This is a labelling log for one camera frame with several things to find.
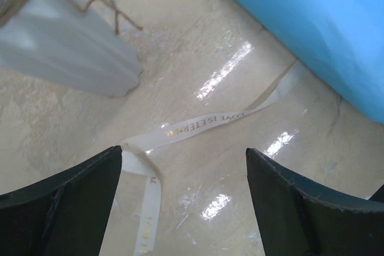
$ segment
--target white ribbon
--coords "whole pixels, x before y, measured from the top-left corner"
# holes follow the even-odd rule
[[[308,70],[296,61],[255,100],[241,112],[213,113],[173,124],[162,129],[125,139],[119,143],[123,148],[122,170],[147,177],[137,234],[134,256],[153,251],[161,204],[161,184],[155,173],[139,154],[155,148],[185,140],[214,127],[228,124],[248,116],[281,100],[302,79]]]

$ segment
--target tiled floor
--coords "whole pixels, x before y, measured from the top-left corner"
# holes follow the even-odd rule
[[[125,98],[0,72],[0,193],[69,168],[119,140],[251,104],[295,57],[234,0],[118,0],[144,66]],[[102,15],[112,14],[101,8]],[[263,255],[245,171],[255,147],[322,184],[367,197],[384,183],[384,127],[316,76],[243,120],[156,149],[163,199],[151,255]],[[144,179],[123,173],[101,255],[132,255]]]

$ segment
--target blue bag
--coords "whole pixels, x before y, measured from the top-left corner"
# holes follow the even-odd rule
[[[346,100],[384,123],[384,0],[237,0]]]

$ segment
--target beige marble floor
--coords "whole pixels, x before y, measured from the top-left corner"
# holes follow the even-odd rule
[[[122,37],[144,66],[139,87],[125,98],[0,70],[0,193],[69,168],[123,138],[242,110],[295,60],[234,0],[118,1],[145,28],[123,24]],[[163,199],[151,255],[263,255],[247,185],[247,147],[367,197],[384,183],[383,135],[381,125],[345,101],[338,109],[336,93],[310,75],[274,106],[152,151]],[[121,175],[101,255],[133,254],[143,184],[140,176]]]

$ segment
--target blue wrapping paper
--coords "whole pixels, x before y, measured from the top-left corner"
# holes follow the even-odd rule
[[[237,0],[346,100],[384,123],[384,0]]]

